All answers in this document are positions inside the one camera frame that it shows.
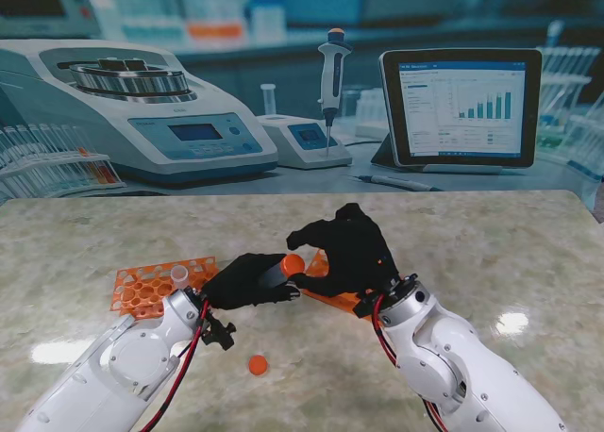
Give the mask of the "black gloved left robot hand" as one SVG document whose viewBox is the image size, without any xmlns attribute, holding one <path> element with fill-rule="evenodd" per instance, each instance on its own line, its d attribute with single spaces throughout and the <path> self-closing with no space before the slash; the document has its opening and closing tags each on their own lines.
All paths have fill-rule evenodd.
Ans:
<svg viewBox="0 0 604 432">
<path fill-rule="evenodd" d="M 260 277 L 284 257 L 285 254 L 241 255 L 204 284 L 201 292 L 211 307 L 222 310 L 292 301 L 300 297 L 296 286 L 285 282 L 273 288 L 264 288 L 259 282 Z"/>
</svg>

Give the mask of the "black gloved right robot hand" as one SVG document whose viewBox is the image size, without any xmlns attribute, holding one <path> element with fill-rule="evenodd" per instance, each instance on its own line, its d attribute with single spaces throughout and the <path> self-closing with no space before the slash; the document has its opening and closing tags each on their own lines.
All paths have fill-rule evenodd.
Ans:
<svg viewBox="0 0 604 432">
<path fill-rule="evenodd" d="M 290 280 L 303 290 L 334 297 L 368 290 L 386 291 L 400 280 L 391 251 L 379 226 L 357 203 L 339 208 L 332 220 L 319 220 L 292 232 L 288 249 L 303 245 L 324 250 L 325 276 L 294 274 Z"/>
</svg>

